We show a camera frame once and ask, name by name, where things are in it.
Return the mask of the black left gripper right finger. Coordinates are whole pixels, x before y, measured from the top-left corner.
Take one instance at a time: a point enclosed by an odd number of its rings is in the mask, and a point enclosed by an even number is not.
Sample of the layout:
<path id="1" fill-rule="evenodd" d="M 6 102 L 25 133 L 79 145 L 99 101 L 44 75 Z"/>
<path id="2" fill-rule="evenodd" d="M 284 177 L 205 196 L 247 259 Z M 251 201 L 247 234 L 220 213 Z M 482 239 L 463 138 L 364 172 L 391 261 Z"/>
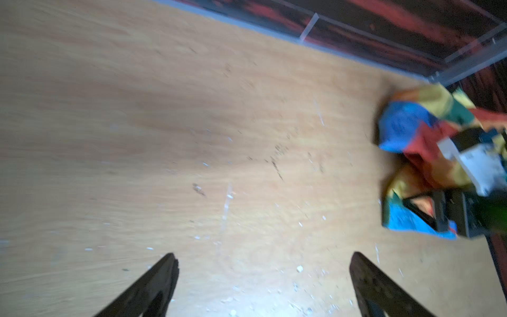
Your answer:
<path id="1" fill-rule="evenodd" d="M 354 252 L 349 266 L 362 316 L 433 316 L 364 254 Z"/>

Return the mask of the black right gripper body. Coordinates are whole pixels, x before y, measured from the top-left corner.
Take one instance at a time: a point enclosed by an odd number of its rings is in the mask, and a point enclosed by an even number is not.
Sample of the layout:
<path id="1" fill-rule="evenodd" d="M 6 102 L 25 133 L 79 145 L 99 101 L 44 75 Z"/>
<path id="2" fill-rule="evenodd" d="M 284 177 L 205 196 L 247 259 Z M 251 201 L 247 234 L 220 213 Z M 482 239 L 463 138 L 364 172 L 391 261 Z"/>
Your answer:
<path id="1" fill-rule="evenodd" d="M 506 234 L 506 192 L 494 190 L 488 196 L 462 189 L 443 192 L 444 216 L 456 224 L 457 234 L 476 238 Z"/>

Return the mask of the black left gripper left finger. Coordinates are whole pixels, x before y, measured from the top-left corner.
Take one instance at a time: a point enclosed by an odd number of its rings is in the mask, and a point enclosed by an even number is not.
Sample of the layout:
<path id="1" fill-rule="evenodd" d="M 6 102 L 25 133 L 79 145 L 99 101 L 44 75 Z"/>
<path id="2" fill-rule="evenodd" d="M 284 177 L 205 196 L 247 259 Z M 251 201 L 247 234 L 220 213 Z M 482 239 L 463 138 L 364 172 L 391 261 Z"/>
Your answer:
<path id="1" fill-rule="evenodd" d="M 166 316 L 176 290 L 179 273 L 179 262 L 174 254 L 166 254 L 96 315 Z"/>

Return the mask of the rainbow striped zip jacket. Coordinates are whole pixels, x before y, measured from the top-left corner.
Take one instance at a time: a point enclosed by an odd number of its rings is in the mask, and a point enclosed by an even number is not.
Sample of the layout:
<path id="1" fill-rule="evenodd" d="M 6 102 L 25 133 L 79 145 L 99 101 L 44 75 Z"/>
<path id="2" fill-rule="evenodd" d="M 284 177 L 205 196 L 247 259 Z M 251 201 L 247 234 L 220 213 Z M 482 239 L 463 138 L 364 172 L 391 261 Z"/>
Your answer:
<path id="1" fill-rule="evenodd" d="M 461 237 L 444 216 L 442 192 L 476 190 L 458 161 L 445 159 L 438 148 L 447 137 L 459 151 L 493 145 L 506 171 L 505 114 L 477 108 L 463 91 L 450 92 L 440 84 L 401 91 L 389 100 L 378 120 L 378 146 L 404 155 L 407 163 L 387 187 L 385 228 L 448 240 Z"/>

